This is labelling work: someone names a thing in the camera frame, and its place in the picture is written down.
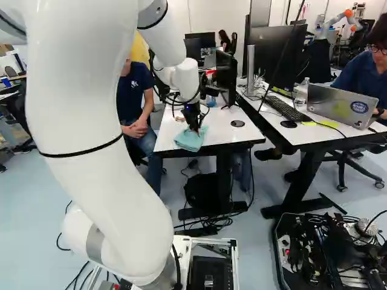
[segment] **black stripe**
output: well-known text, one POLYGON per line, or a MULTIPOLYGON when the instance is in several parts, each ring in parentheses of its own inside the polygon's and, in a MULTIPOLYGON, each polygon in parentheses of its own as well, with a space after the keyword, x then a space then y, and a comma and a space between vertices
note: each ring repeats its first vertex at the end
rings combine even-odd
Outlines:
POLYGON ((9 22, 2 14, 0 14, 0 19, 3 20, 6 24, 11 26, 13 29, 15 29, 17 32, 19 32, 23 36, 27 36, 24 30, 21 30, 19 27, 14 25, 13 23, 9 22))
POLYGON ((123 136, 123 134, 120 134, 117 138, 115 138, 114 140, 112 140, 112 141, 110 141, 110 142, 108 142, 106 144, 103 144, 101 146, 98 146, 98 147, 95 147, 95 148, 92 148, 92 149, 87 149, 87 150, 79 151, 79 152, 65 153, 65 154, 47 154, 47 153, 43 153, 43 152, 39 151, 39 153, 41 155, 43 155, 44 157, 49 157, 49 158, 68 158, 68 157, 74 157, 74 156, 89 154, 89 153, 98 151, 100 149, 109 147, 110 145, 113 145, 115 142, 117 142, 119 139, 121 139, 122 136, 123 136))
POLYGON ((154 23, 151 24, 151 25, 145 26, 145 27, 137 27, 137 29, 139 29, 139 30, 145 30, 145 29, 150 29, 150 28, 152 28, 153 26, 156 26, 156 25, 159 24, 160 21, 163 20, 163 18, 167 15, 167 11, 168 11, 168 2, 167 2, 167 7, 165 8, 164 14, 162 15, 162 17, 159 18, 158 21, 154 22, 154 23))

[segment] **towel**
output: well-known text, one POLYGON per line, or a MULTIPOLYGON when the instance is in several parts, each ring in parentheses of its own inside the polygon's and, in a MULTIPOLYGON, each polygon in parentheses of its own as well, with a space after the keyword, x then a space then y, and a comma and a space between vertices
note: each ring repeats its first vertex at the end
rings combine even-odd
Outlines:
POLYGON ((203 126, 199 130, 199 134, 187 128, 182 133, 175 137, 175 143, 178 147, 191 152, 198 152, 203 145, 206 137, 208 126, 203 126))

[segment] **silver laptop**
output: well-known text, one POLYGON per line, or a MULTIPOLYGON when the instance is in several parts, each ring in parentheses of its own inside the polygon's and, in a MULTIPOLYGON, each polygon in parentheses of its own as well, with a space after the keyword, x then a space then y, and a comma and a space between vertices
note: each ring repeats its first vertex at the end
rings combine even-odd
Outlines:
POLYGON ((311 83, 307 108, 317 115, 364 130, 375 121, 372 113, 378 101, 367 95, 311 83))

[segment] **person's hand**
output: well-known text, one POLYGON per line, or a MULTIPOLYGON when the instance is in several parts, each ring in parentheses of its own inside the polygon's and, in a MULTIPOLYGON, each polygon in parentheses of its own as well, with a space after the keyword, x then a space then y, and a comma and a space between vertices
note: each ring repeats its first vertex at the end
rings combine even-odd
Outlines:
POLYGON ((148 131, 148 127, 136 126, 135 123, 131 124, 130 126, 121 126, 121 128, 125 135, 136 139, 144 137, 148 131))

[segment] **person sitting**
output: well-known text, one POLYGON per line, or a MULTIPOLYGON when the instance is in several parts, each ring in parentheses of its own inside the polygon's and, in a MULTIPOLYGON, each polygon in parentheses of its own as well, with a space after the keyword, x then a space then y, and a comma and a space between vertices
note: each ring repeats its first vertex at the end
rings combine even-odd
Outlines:
POLYGON ((225 53, 230 52, 231 40, 223 29, 219 31, 219 39, 220 39, 220 45, 223 47, 223 51, 225 53))
POLYGON ((157 136, 148 126, 153 108, 152 74, 144 63, 132 62, 128 58, 117 86, 117 112, 126 145, 137 146, 147 156, 149 168, 146 181, 160 195, 163 160, 153 152, 157 136), (145 104, 141 109, 143 95, 145 104))
MULTIPOLYGON (((378 122, 387 125, 387 13, 375 23, 367 36, 367 43, 368 51, 351 60, 331 86, 378 98, 379 103, 373 113, 378 116, 378 122)), ((276 147, 256 151, 254 155, 261 161, 267 161, 281 159, 282 153, 291 155, 295 151, 286 152, 276 147)))

